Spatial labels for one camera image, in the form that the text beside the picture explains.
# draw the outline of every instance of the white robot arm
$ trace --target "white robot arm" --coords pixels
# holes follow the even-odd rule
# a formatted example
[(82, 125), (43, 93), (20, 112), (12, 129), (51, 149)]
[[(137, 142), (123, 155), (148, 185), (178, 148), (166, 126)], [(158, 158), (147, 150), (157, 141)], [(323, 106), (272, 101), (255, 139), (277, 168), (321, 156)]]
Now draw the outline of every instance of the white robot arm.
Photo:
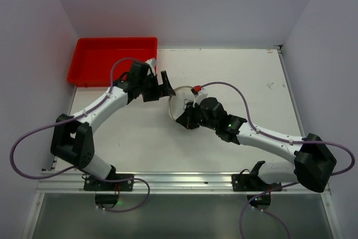
[[(95, 154), (93, 134), (114, 112), (139, 95), (143, 96), (144, 102), (175, 95), (165, 71), (161, 72), (163, 84), (158, 84), (157, 75), (154, 73), (155, 66), (155, 59), (145, 63), (134, 62), (126, 78), (121, 76), (114, 81), (92, 104), (72, 116), (59, 116), (56, 122), (84, 115), (76, 121), (55, 127), (51, 153), (99, 179), (115, 179), (115, 168)], [(101, 102), (103, 104), (92, 111), (92, 108)]]
[[(318, 136), (309, 134), (303, 138), (280, 134), (256, 125), (252, 128), (246, 119), (228, 114), (216, 98), (207, 97), (208, 94), (201, 88), (187, 87), (189, 100), (192, 101), (185, 103), (188, 98), (175, 96), (165, 71), (161, 74), (163, 84), (158, 84), (157, 75), (153, 72), (155, 64), (154, 59), (146, 63), (134, 62), (125, 79), (121, 76), (114, 81), (113, 85), (87, 108), (72, 116), (62, 114), (58, 117), (57, 122), (84, 115), (76, 121), (55, 127), (51, 144), (52, 154), (91, 174), (94, 179), (117, 179), (115, 167), (95, 154), (93, 133), (114, 112), (139, 95), (143, 96), (144, 102), (170, 96), (169, 102), (174, 99), (180, 108), (174, 114), (171, 113), (171, 118), (186, 129), (204, 126), (215, 130), (215, 134), (226, 142), (260, 148), (285, 160), (278, 163), (257, 162), (250, 172), (251, 180), (256, 181), (256, 185), (266, 188), (277, 182), (299, 182), (316, 192), (324, 190), (337, 162), (332, 153), (324, 144), (290, 143), (298, 140), (321, 140)], [(106, 96), (107, 100), (92, 110)], [(276, 139), (264, 136), (260, 131)]]
[(307, 137), (281, 134), (257, 125), (253, 128), (246, 119), (228, 114), (216, 98), (207, 96), (208, 93), (200, 86), (183, 87), (175, 97), (170, 97), (171, 118), (186, 129), (207, 127), (223, 141), (256, 147), (285, 160), (257, 162), (250, 172), (256, 185), (299, 182), (312, 191), (324, 190), (336, 159), (324, 144), (294, 143), (321, 141), (320, 137), (314, 134)]

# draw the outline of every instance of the purple cable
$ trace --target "purple cable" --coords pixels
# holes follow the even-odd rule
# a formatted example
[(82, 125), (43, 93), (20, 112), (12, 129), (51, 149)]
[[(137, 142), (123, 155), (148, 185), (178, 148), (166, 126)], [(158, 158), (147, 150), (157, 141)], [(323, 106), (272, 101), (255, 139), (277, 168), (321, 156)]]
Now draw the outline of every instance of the purple cable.
[(105, 211), (111, 212), (111, 213), (125, 213), (125, 212), (129, 212), (129, 211), (133, 211), (136, 210), (137, 208), (140, 208), (143, 204), (145, 204), (148, 201), (149, 198), (149, 194), (150, 194), (150, 186), (148, 184), (148, 182), (146, 182), (144, 179), (139, 179), (137, 177), (132, 177), (129, 179), (118, 179), (118, 180), (106, 180), (106, 179), (100, 179), (96, 176), (93, 176), (95, 179), (101, 180), (102, 182), (108, 182), (108, 183), (121, 183), (124, 181), (128, 181), (128, 180), (138, 180), (141, 181), (143, 183), (146, 184), (148, 192), (146, 194), (146, 196), (144, 197), (144, 199), (137, 205), (135, 205), (134, 207), (128, 208), (128, 209), (121, 209), (121, 210), (117, 210), (117, 209), (112, 209), (112, 208), (105, 208)]
[[(261, 196), (263, 196), (265, 194), (268, 194), (268, 193), (270, 193), (272, 191), (282, 190), (283, 188), (291, 187), (291, 186), (296, 185), (296, 184), (298, 184), (298, 183), (290, 183), (290, 184), (286, 184), (286, 185), (283, 185), (283, 186), (275, 187), (275, 188), (273, 188), (271, 190), (266, 190), (266, 191), (264, 191), (264, 192), (262, 192), (262, 193), (260, 193), (260, 194), (258, 194), (256, 196), (252, 197), (249, 201), (247, 201), (245, 203), (244, 207), (241, 209), (240, 217), (239, 217), (239, 228), (240, 228), (240, 234), (241, 234), (242, 239), (245, 239), (244, 230), (243, 230), (243, 226), (242, 226), (242, 217), (243, 217), (244, 212), (245, 212), (246, 208), (248, 207), (248, 205), (250, 205), (250, 203), (253, 200), (255, 200), (256, 198), (259, 198), (259, 197), (261, 197)], [(282, 226), (284, 226), (288, 238), (291, 239), (289, 229), (287, 228), (286, 224), (279, 217), (275, 216), (274, 214), (272, 214), (271, 212), (268, 212), (266, 210), (264, 210), (263, 213), (265, 213), (267, 215), (270, 215), (271, 217), (275, 218), (278, 222), (280, 222), (282, 224)]]
[[(227, 82), (221, 82), (221, 81), (214, 81), (214, 82), (209, 82), (209, 83), (206, 83), (204, 85), (202, 85), (201, 87), (204, 88), (206, 86), (210, 86), (210, 85), (226, 85), (226, 86), (229, 86), (231, 87), (232, 89), (234, 89), (235, 91), (238, 92), (238, 94), (241, 96), (242, 98), (242, 101), (244, 102), (244, 106), (245, 106), (245, 110), (246, 110), (246, 115), (247, 115), (247, 121), (249, 123), (249, 125), (251, 126), (251, 128), (255, 131), (257, 131), (257, 128), (255, 127), (255, 125), (253, 124), (252, 120), (251, 120), (251, 117), (250, 117), (250, 111), (248, 109), (248, 104), (247, 104), (247, 101), (246, 101), (246, 98), (244, 97), (244, 94), (239, 90), (237, 89), (235, 86), (231, 85), (230, 83), (227, 83)], [(263, 132), (261, 130), (258, 131), (258, 133), (266, 136), (266, 137), (269, 137), (269, 138), (272, 138), (274, 140), (277, 140), (277, 141), (281, 141), (281, 142), (284, 142), (284, 143), (290, 143), (289, 140), (287, 139), (282, 139), (282, 138), (279, 138), (279, 137), (276, 137), (274, 135), (271, 135), (271, 134), (268, 134), (266, 132)], [(353, 153), (345, 146), (343, 145), (340, 145), (338, 143), (333, 143), (333, 142), (327, 142), (327, 141), (293, 141), (292, 142), (293, 144), (325, 144), (325, 145), (329, 145), (329, 146), (334, 146), (334, 147), (338, 147), (338, 148), (341, 148), (342, 150), (346, 151), (350, 157), (351, 157), (351, 163), (348, 167), (342, 169), (342, 170), (339, 170), (337, 172), (334, 172), (332, 173), (332, 176), (336, 176), (336, 175), (340, 175), (340, 174), (343, 174), (349, 170), (351, 170), (354, 165), (355, 165), (355, 157), (353, 155)], [(254, 196), (253, 198), (251, 198), (246, 204), (245, 206), (243, 207), (243, 209), (241, 210), (241, 213), (240, 213), (240, 218), (239, 218), (239, 227), (240, 227), (240, 234), (241, 234), (241, 237), (244, 239), (245, 236), (244, 236), (244, 233), (243, 233), (243, 227), (242, 227), (242, 217), (243, 217), (243, 214), (244, 214), (244, 211), (245, 209), (247, 208), (247, 206), (250, 204), (250, 202), (255, 199), (255, 198), (258, 198), (260, 196), (263, 196), (267, 193), (270, 193), (272, 191), (275, 191), (275, 189), (279, 190), (279, 189), (282, 189), (282, 188), (286, 188), (286, 187), (289, 187), (289, 186), (293, 186), (293, 185), (296, 185), (297, 183), (290, 183), (290, 184), (287, 184), (287, 185), (284, 185), (284, 186), (281, 186), (281, 187), (277, 187), (277, 188), (274, 188), (272, 190), (268, 190), (268, 191), (264, 191), (256, 196)], [(266, 214), (274, 217), (275, 219), (277, 219), (285, 228), (287, 234), (288, 234), (288, 238), (291, 238), (290, 236), (290, 233), (289, 233), (289, 230), (286, 226), (286, 224), (277, 216), (275, 216), (274, 214), (270, 213), (270, 212), (267, 212), (267, 211), (264, 211)]]
[[(114, 69), (116, 68), (116, 66), (117, 66), (119, 63), (121, 63), (121, 62), (123, 62), (123, 61), (125, 61), (125, 60), (132, 60), (132, 61), (134, 61), (134, 62), (139, 62), (139, 61), (138, 61), (137, 59), (135, 59), (135, 58), (125, 57), (125, 58), (122, 58), (122, 59), (118, 60), (118, 61), (112, 66), (111, 72), (110, 72), (110, 81), (111, 81), (111, 84), (110, 84), (110, 88), (109, 88), (109, 93), (111, 93), (112, 90), (113, 90), (113, 85), (112, 85), (112, 84), (113, 84), (113, 72), (114, 72)], [(91, 112), (93, 112), (94, 110), (98, 109), (104, 102), (106, 102), (107, 99), (108, 99), (108, 96), (105, 96), (97, 105), (95, 105), (95, 106), (93, 106), (92, 108), (90, 108), (86, 113), (91, 113)], [(71, 170), (71, 169), (75, 168), (74, 166), (70, 166), (70, 167), (67, 167), (67, 168), (65, 168), (65, 169), (63, 169), (63, 170), (61, 170), (61, 171), (58, 171), (58, 172), (56, 172), (56, 173), (53, 173), (53, 174), (51, 174), (51, 175), (46, 175), (46, 176), (31, 176), (31, 175), (28, 175), (28, 174), (22, 172), (20, 169), (17, 168), (17, 166), (16, 166), (16, 164), (15, 164), (15, 160), (14, 160), (14, 154), (15, 154), (15, 149), (16, 149), (16, 147), (18, 146), (18, 144), (19, 144), (21, 141), (23, 141), (26, 137), (28, 137), (28, 136), (30, 136), (30, 135), (32, 135), (32, 134), (35, 134), (35, 133), (37, 133), (37, 132), (39, 132), (39, 131), (42, 131), (42, 130), (46, 130), (46, 129), (49, 129), (49, 128), (52, 128), (52, 127), (56, 127), (56, 126), (60, 126), (60, 125), (66, 124), (66, 123), (70, 123), (70, 122), (75, 121), (75, 120), (78, 120), (78, 119), (80, 119), (80, 118), (82, 118), (82, 117), (84, 117), (84, 116), (85, 116), (85, 114), (81, 114), (81, 115), (78, 115), (78, 116), (73, 117), (73, 118), (68, 119), (68, 120), (64, 120), (64, 121), (60, 121), (60, 122), (58, 122), (58, 123), (52, 123), (52, 124), (49, 124), (49, 125), (45, 125), (45, 126), (36, 128), (36, 129), (34, 129), (34, 130), (32, 130), (32, 131), (30, 131), (30, 132), (28, 132), (28, 133), (22, 135), (21, 137), (19, 137), (19, 139), (15, 141), (15, 143), (13, 144), (13, 146), (11, 147), (11, 150), (10, 150), (10, 164), (11, 164), (12, 169), (13, 169), (16, 173), (18, 173), (20, 176), (25, 177), (25, 178), (27, 178), (27, 179), (41, 180), (41, 179), (49, 179), (49, 178), (51, 178), (51, 177), (58, 176), (58, 175), (60, 175), (60, 174), (62, 174), (62, 173), (65, 173), (65, 172), (68, 171), (68, 170)], [(128, 179), (122, 180), (122, 181), (121, 181), (121, 180), (105, 180), (105, 179), (100, 179), (100, 178), (98, 178), (98, 177), (96, 177), (96, 179), (97, 179), (97, 180), (101, 180), (101, 181), (103, 181), (103, 182), (112, 182), (112, 183), (122, 182), (122, 181), (128, 180)], [(142, 205), (148, 200), (149, 193), (150, 193), (149, 184), (148, 184), (145, 180), (143, 180), (143, 179), (137, 179), (137, 178), (132, 178), (132, 179), (133, 179), (133, 180), (139, 180), (139, 181), (141, 181), (141, 182), (143, 182), (143, 183), (146, 184), (146, 186), (148, 187), (147, 196), (145, 197), (145, 199), (143, 200), (143, 202), (139, 203), (138, 205), (136, 205), (136, 206), (133, 207), (133, 208), (124, 209), (124, 210), (113, 210), (113, 209), (111, 209), (111, 212), (118, 212), (118, 213), (120, 213), (120, 212), (128, 212), (128, 211), (134, 210), (134, 209), (136, 209), (136, 208), (139, 208), (140, 206), (142, 206)]]

